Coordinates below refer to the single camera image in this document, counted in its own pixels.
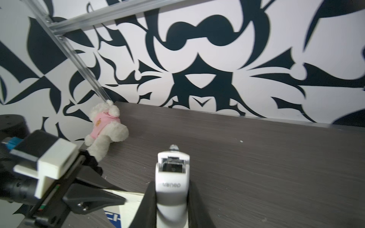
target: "white plush toy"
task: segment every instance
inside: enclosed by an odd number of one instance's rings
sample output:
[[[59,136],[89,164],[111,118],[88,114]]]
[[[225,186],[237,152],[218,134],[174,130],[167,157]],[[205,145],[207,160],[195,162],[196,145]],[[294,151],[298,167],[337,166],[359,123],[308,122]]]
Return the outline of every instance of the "white plush toy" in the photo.
[[[128,137],[128,128],[120,123],[119,109],[111,100],[97,104],[90,111],[93,131],[85,137],[91,156],[99,162],[108,152],[111,142],[121,142]]]

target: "gray table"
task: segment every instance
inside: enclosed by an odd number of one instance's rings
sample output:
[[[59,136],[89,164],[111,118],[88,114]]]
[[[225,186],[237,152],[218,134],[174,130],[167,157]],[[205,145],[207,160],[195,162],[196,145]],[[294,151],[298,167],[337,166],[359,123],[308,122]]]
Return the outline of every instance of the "gray table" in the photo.
[[[112,184],[144,192],[157,153],[177,144],[217,227],[365,227],[362,130],[117,105],[130,136],[100,163]],[[112,225],[97,211],[63,227]]]

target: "patterned wall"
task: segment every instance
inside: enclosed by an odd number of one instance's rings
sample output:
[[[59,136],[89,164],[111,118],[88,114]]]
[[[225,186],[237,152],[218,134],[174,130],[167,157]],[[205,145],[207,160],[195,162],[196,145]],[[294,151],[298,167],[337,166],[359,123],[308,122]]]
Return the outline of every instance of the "patterned wall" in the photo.
[[[0,115],[82,144],[101,102],[21,1],[0,1]]]
[[[45,2],[61,21],[118,1]],[[66,37],[100,69],[115,100],[365,126],[364,8],[343,0],[188,0]]]
[[[59,22],[118,1],[40,2]],[[92,127],[85,113],[100,99],[20,1],[0,7],[0,114],[82,139]],[[114,101],[365,126],[364,8],[187,0],[66,37]]]

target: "pink shirt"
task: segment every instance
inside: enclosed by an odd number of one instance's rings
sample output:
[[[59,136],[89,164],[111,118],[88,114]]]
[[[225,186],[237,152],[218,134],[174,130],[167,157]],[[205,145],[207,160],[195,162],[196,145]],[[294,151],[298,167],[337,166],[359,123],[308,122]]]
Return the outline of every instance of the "pink shirt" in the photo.
[[[113,117],[111,115],[109,115],[109,112],[102,112],[99,113],[94,120],[94,129],[92,130],[90,136],[94,139],[96,139],[96,137],[98,137],[98,135],[100,134],[100,132],[103,130],[103,128],[108,125],[109,123],[113,122],[113,121],[117,121],[118,123],[120,123],[120,119],[119,117]]]

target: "metal frame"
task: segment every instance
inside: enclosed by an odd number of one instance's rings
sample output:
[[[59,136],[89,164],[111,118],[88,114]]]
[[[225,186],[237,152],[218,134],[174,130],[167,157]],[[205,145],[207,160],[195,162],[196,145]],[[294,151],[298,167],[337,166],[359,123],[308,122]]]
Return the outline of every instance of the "metal frame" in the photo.
[[[80,74],[92,86],[95,93],[103,100],[110,100],[110,97],[96,80],[95,75],[82,61],[79,55],[62,34],[96,25],[102,22],[123,18],[136,13],[145,12],[162,6],[181,2],[184,0],[129,0],[116,3],[109,7],[104,7],[96,11],[80,15],[62,22],[53,22],[38,0],[23,0],[27,7],[33,12],[36,20],[46,31],[49,37],[55,42],[58,48],[69,58],[77,67]]]
[[[80,74],[87,80],[92,86],[95,93],[103,100],[110,100],[108,94],[104,91],[100,83],[96,80],[95,75],[82,61],[79,55],[74,51],[70,43],[63,36],[57,36],[52,33],[49,29],[48,24],[52,23],[47,12],[45,12],[42,5],[39,4],[37,0],[24,0],[23,1],[27,7],[34,13],[36,20],[41,25],[41,27],[46,31],[53,42],[58,46],[58,48],[69,58],[77,67]]]
[[[184,0],[129,0],[95,10],[49,26],[55,35],[64,34],[76,29],[123,18]]]

